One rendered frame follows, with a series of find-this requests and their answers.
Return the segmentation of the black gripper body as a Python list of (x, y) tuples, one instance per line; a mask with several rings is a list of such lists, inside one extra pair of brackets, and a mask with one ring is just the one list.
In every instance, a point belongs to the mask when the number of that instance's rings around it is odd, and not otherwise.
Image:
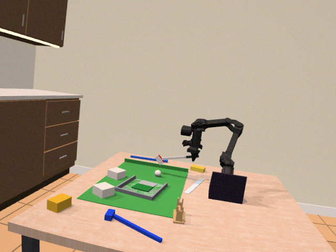
[(192, 147), (189, 147), (188, 149), (187, 149), (187, 152), (190, 152), (190, 153), (195, 153), (195, 154), (197, 154), (198, 153), (198, 149), (200, 148), (200, 149), (202, 149), (203, 148), (203, 146), (201, 145), (201, 138), (199, 139), (199, 138), (194, 138), (194, 137), (192, 137)]

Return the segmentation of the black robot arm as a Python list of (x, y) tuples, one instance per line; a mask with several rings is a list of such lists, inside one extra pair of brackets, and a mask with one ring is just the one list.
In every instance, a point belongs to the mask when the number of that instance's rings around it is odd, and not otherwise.
[[(231, 124), (234, 124), (235, 126), (233, 127)], [(191, 136), (193, 133), (192, 137), (200, 139), (202, 137), (202, 132), (205, 132), (205, 129), (212, 127), (223, 127), (223, 126), (228, 127), (233, 132), (233, 135), (227, 147), (227, 150), (225, 152), (222, 151), (222, 154), (219, 159), (220, 165), (222, 167), (221, 173), (227, 173), (233, 175), (235, 162), (231, 158), (236, 142), (238, 138), (241, 136), (244, 127), (244, 125), (241, 122), (230, 118), (216, 119), (216, 120), (196, 119), (195, 122), (191, 124), (191, 127), (185, 125), (182, 126), (181, 135)], [(192, 140), (190, 141), (183, 140), (182, 144), (183, 146), (192, 147)]]

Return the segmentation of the white golf ball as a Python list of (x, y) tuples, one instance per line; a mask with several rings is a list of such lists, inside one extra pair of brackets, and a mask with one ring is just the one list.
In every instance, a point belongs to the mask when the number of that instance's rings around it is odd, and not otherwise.
[(161, 172), (159, 170), (157, 170), (157, 171), (155, 171), (154, 174), (155, 174), (156, 177), (159, 177), (161, 175)]

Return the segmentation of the green putting mat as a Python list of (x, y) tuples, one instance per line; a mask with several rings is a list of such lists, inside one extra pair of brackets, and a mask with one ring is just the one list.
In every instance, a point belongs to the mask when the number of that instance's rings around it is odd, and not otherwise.
[[(159, 215), (164, 217), (173, 218), (174, 209), (177, 206), (177, 199), (181, 199), (185, 181), (187, 178), (187, 172), (163, 169), (159, 167), (152, 167), (134, 163), (124, 162), (118, 166), (121, 169), (126, 170), (126, 177), (115, 180), (107, 175), (98, 181), (98, 183), (106, 182), (114, 187), (121, 184), (125, 180), (129, 179), (133, 175), (138, 180), (145, 180), (153, 183), (162, 184), (162, 186), (168, 182), (167, 187), (153, 200), (144, 199), (141, 197), (121, 193), (114, 191), (114, 195), (100, 198), (92, 193), (93, 186), (81, 194), (77, 199), (129, 209), (132, 211), (138, 211), (153, 215)], [(155, 171), (159, 170), (161, 175), (155, 176)]]

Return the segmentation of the white cube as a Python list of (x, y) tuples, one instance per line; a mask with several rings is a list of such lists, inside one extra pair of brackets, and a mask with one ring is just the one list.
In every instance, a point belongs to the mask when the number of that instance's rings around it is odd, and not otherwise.
[(106, 198), (114, 195), (114, 188), (114, 186), (106, 182), (102, 182), (93, 185), (92, 193), (99, 196), (100, 198)]
[(110, 177), (110, 178), (115, 179), (115, 180), (125, 178), (126, 177), (126, 170), (121, 169), (119, 167), (114, 167), (114, 168), (108, 169), (107, 177)]

